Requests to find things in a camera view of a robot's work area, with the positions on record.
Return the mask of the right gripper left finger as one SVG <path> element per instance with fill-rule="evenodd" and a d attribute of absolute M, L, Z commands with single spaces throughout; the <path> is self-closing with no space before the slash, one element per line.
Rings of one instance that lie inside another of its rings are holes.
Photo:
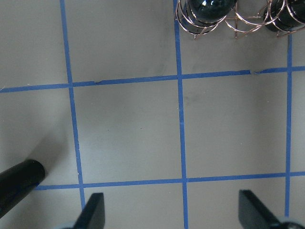
<path fill-rule="evenodd" d="M 105 226 L 105 208 L 103 193 L 91 194 L 81 214 L 77 218 L 74 229 L 103 229 Z"/>

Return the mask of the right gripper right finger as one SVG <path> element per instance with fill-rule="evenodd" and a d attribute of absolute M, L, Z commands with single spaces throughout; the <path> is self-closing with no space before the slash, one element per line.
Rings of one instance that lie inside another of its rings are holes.
<path fill-rule="evenodd" d="M 238 219 L 243 229 L 282 228 L 282 222 L 251 190 L 239 190 Z"/>

